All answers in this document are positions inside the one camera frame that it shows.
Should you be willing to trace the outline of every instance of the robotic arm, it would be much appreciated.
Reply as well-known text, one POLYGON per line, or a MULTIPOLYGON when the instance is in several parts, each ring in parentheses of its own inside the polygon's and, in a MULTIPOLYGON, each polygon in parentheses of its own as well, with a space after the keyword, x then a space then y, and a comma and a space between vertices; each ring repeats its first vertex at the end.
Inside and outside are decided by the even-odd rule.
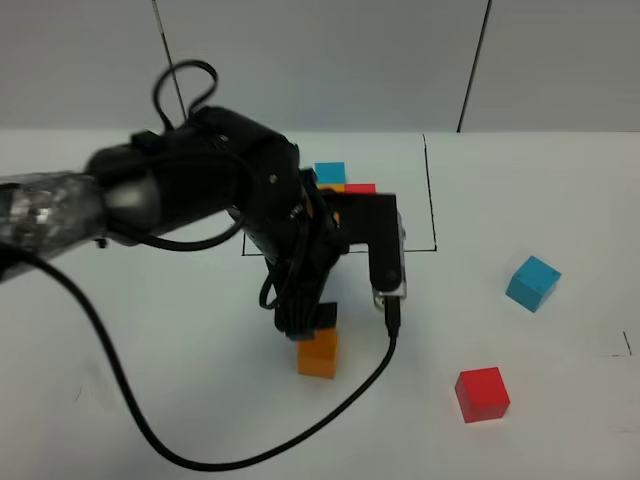
MULTIPOLYGON (((349 251, 349 245, 366 243, 374 301, 385 310, 395 347, 400 299, 406 292, 404 232, 395 195, 320 191, 313 170, 299 169, 298 147, 283 135, 230 110, 201 105, 215 90, 216 81, 215 70, 204 62, 176 64, 160 77, 154 89, 154 104, 166 128, 163 134, 137 133, 128 144, 100 150, 81 173, 0 179, 0 242, 4 245, 4 250, 0 248, 1 280, 33 266, 34 261, 29 259, 34 256, 39 261, 49 260, 91 240, 99 246, 111 239, 129 246, 146 244, 184 252, 214 247, 242 229, 264 254, 267 264, 260 305, 274 310, 278 330, 299 340, 313 338, 315 330, 335 325, 335 304, 320 304, 329 271, 340 255, 349 251), (173 128, 158 105, 160 87, 175 70, 194 66, 209 72, 214 85, 191 105, 187 121, 173 128), (216 237, 187 243, 159 237, 223 210, 235 223, 216 237), (18 251, 28 253, 18 255, 18 251), (269 301, 272 288, 275 298, 269 301)), ((202 466, 215 464, 176 456, 180 459, 177 461, 160 451, 149 433, 161 448, 175 455, 150 431, 124 372, 118 372, 122 370, 119 362, 114 366, 111 357, 110 361, 138 426, 156 450, 186 468, 228 469, 220 465, 231 464, 207 469, 202 466), (144 425, 136 418, 136 409, 144 425)), ((368 385, 331 415, 337 412, 337 416, 340 408, 345 409, 368 385)), ((324 426, 318 425, 287 448, 324 426)), ((233 463, 233 468, 253 464, 233 463)))

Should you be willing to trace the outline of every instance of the white wall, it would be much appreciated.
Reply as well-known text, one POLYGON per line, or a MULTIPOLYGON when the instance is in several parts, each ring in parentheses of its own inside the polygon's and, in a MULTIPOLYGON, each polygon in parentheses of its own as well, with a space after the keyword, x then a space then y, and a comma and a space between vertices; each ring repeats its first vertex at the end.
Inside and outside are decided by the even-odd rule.
POLYGON ((640 130, 638 25, 637 0, 495 0, 462 130, 640 130))
MULTIPOLYGON (((159 2, 175 58, 221 74, 217 101, 284 130, 455 131, 477 0, 159 2)), ((186 96, 204 86, 180 77, 186 96)))
MULTIPOLYGON (((476 0, 158 6, 174 60, 219 70, 215 102, 300 131, 454 131, 484 13, 476 0)), ((158 125, 149 98, 167 62, 150 0, 6 0, 0 42, 0 128, 158 125)))
MULTIPOLYGON (((0 128, 159 125, 166 57, 150 1, 3 0, 0 45, 0 128)), ((173 89, 165 101, 174 111, 173 89)))

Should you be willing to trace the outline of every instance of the black line marking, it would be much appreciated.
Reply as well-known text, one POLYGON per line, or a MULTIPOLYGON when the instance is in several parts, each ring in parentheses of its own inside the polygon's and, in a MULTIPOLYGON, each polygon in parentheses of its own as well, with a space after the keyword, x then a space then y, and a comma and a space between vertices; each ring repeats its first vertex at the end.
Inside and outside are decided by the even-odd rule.
MULTIPOLYGON (((162 46, 164 47, 164 53, 167 57, 167 61, 169 62, 169 67, 173 68, 173 61, 171 60, 171 53, 169 52, 169 45, 167 44, 167 37, 164 34, 164 27, 162 26, 162 20, 160 18, 160 10, 158 10, 158 4, 156 0, 151 0, 151 4, 153 5, 153 13, 156 16, 156 22, 158 23, 158 31, 160 32, 160 38, 162 39, 162 46)), ((187 112, 184 109, 184 102, 182 101, 182 93, 180 92, 180 86, 178 85, 178 77, 176 76, 176 72, 171 72, 171 77, 173 77, 173 84, 176 87, 176 94, 178 95, 178 101, 180 102, 180 109, 182 110, 182 116, 184 117, 184 121, 187 121, 187 112)))
POLYGON ((629 356, 631 357, 633 355, 633 352, 631 351, 631 345, 629 345, 629 339, 627 338, 627 332, 625 332, 623 330, 622 334, 624 335, 624 341, 627 342, 627 349, 629 350, 629 356))
POLYGON ((422 134, 424 143, 424 166, 427 172, 427 190, 429 191, 429 209, 431 210, 431 229, 433 230, 433 251, 438 251, 438 241, 436 240, 436 221, 433 216, 433 197, 431 195, 431 178, 429 175, 429 156, 427 155, 427 138, 422 134))
MULTIPOLYGON (((437 252, 434 248, 429 249, 416 249, 416 250, 405 250, 404 253, 435 253, 437 252)), ((352 253, 369 253, 365 250, 358 250, 356 252, 349 252, 347 255, 351 255, 352 253)), ((245 253, 242 255, 243 257, 264 257, 261 253, 245 253)))
POLYGON ((467 102, 469 101, 469 93, 471 93, 471 87, 473 85, 473 79, 476 76, 476 67, 478 66, 478 58, 480 58, 480 50, 484 42, 484 33, 487 29, 487 22, 489 21, 489 12, 491 11, 491 5, 493 0, 487 0, 487 9, 484 12, 484 20, 482 21, 482 29, 480 30, 480 37, 478 37, 478 46, 476 48, 476 56, 473 59, 473 66, 471 67, 471 74, 469 75, 469 83, 467 84, 467 92, 464 95, 464 102, 462 104, 462 112, 460 112, 460 120, 458 121, 458 130, 462 131, 462 122, 464 121, 464 115, 467 113, 467 102))

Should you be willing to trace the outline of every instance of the wooden block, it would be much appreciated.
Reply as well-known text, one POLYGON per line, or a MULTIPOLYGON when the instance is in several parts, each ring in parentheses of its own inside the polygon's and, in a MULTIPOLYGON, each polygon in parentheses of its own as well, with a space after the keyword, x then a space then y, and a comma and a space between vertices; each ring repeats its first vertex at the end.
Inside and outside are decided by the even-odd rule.
POLYGON ((498 367, 462 372, 456 395, 465 423, 502 418, 511 403, 498 367))
POLYGON ((318 190, 333 190, 336 193, 344 193, 345 186, 337 183, 318 184, 318 190))
POLYGON ((347 183, 346 193, 376 193, 375 183, 347 183))
POLYGON ((507 295, 527 310, 535 312, 551 295, 561 273, 536 257, 529 257, 511 277, 507 295))
POLYGON ((344 162, 316 163, 318 183, 344 185, 347 183, 347 172, 344 162))
POLYGON ((298 373, 333 378, 338 367, 338 336, 335 328, 316 330, 313 340, 298 342, 298 373))

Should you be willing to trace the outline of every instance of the white table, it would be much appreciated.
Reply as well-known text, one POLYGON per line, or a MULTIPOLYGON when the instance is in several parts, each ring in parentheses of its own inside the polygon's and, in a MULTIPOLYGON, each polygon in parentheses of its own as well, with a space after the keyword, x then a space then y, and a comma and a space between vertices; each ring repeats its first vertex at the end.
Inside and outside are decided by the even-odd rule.
MULTIPOLYGON (((126 140, 125 132, 34 135, 0 133, 2 173, 77 168, 93 150, 126 140)), ((389 162, 390 172, 422 153, 421 134, 402 139, 417 146, 389 162)), ((640 136, 427 134, 426 145, 438 248, 407 253, 409 298, 388 370, 295 449, 209 477, 640 476, 640 136), (531 254, 563 274, 536 314, 504 295, 531 254), (466 425, 457 375, 489 366, 500 367, 511 406, 502 420, 466 425)), ((332 160, 349 168, 346 158, 332 160)), ((407 173, 407 185, 414 177, 407 173)), ((403 201, 403 216, 429 218, 425 198, 403 201)), ((226 222, 173 238, 205 237, 226 222)), ((408 238, 421 228, 406 226, 408 238)), ((241 257, 241 241, 199 254, 87 245, 56 262, 105 318, 152 427, 201 461, 238 460, 288 440, 351 393, 386 349, 366 255, 350 255, 325 294, 339 302, 338 374, 298 376, 294 346, 257 305, 263 259, 241 257)), ((146 444, 88 321, 60 287, 30 273, 2 285, 0 305, 3 479, 207 476, 146 444)))

